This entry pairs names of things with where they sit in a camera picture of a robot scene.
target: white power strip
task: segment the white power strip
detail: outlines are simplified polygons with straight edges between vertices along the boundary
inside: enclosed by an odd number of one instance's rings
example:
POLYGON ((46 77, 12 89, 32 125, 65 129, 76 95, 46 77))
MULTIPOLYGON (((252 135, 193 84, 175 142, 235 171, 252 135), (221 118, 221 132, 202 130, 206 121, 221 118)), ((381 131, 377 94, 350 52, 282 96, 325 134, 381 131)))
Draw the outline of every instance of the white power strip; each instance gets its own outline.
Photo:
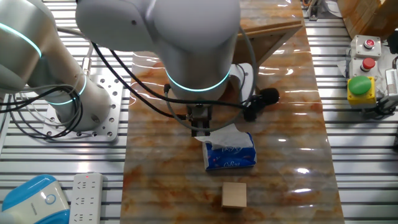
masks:
POLYGON ((98 224, 101 218, 102 174, 77 174, 73 192, 69 224, 98 224))

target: metal frame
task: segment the metal frame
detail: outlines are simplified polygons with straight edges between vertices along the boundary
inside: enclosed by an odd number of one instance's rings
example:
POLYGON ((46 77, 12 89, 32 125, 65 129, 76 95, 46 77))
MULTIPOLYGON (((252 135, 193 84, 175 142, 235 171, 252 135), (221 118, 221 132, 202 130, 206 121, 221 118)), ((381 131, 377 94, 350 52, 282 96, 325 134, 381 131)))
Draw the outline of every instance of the metal frame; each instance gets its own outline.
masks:
MULTIPOLYGON (((67 136, 57 138, 57 143, 60 142, 112 142, 118 137, 119 117, 121 110, 121 100, 123 96, 123 85, 119 80, 112 76, 92 75, 91 80, 94 83, 102 86, 111 97, 111 110, 108 117, 96 129, 91 131, 74 132, 72 131, 67 136)), ((46 117, 49 120, 59 122, 56 111, 49 106, 46 117)), ((62 128, 44 125, 43 132, 47 134, 55 134, 62 131, 62 128)))

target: small wooden block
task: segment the small wooden block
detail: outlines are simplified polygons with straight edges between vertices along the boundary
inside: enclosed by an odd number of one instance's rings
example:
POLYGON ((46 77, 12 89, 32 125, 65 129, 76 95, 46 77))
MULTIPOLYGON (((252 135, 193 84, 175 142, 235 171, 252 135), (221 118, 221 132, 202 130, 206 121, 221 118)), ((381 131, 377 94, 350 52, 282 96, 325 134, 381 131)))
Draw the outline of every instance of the small wooden block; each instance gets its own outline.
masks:
POLYGON ((223 208, 245 208, 246 203, 246 183, 223 183, 223 208))

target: yellow button base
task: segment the yellow button base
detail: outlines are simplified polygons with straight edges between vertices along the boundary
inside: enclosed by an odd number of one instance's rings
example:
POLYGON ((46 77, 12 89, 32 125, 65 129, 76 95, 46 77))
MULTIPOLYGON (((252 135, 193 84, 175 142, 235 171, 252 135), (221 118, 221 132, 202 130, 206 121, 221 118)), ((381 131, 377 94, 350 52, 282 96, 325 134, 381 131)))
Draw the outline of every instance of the yellow button base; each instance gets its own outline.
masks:
POLYGON ((361 107, 361 108, 373 108, 376 106, 376 86, 374 84, 374 78, 368 77, 372 83, 372 87, 366 93, 362 95, 355 95, 347 88, 347 99, 349 104, 352 107, 361 107))

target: glossy tabletop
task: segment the glossy tabletop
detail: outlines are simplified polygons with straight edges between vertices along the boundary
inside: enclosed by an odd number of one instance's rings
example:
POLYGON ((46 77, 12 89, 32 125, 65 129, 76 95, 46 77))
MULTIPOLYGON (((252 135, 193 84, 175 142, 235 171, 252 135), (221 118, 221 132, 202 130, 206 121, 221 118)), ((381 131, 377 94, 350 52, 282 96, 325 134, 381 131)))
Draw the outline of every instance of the glossy tabletop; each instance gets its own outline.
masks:
MULTIPOLYGON (((302 19, 298 0, 254 2, 274 4, 262 21, 302 19)), ((168 83, 152 53, 134 53, 133 72, 158 93, 168 83)), ((164 101, 137 83, 132 87, 167 111, 164 101)), ((132 96, 121 223, 344 223, 305 29, 261 65, 257 87, 277 88, 280 101, 255 123, 236 123, 253 135, 257 150, 257 164, 244 169, 205 171, 201 142, 190 137, 190 130, 132 96), (247 208, 221 208, 223 182, 247 183, 247 208)), ((228 88, 223 99, 235 95, 228 88)), ((185 112, 184 105, 173 107, 185 112)), ((211 126, 238 112, 221 106, 213 111, 211 126)))

